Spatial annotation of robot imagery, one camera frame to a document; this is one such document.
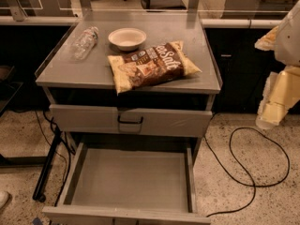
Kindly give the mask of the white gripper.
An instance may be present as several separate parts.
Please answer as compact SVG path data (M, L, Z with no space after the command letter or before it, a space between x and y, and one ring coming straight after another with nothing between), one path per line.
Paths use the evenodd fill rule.
M275 49L276 59L287 65L279 73L270 73L257 111L256 126L271 129L278 126L300 100L300 1L280 25L259 38L254 47L261 51Z

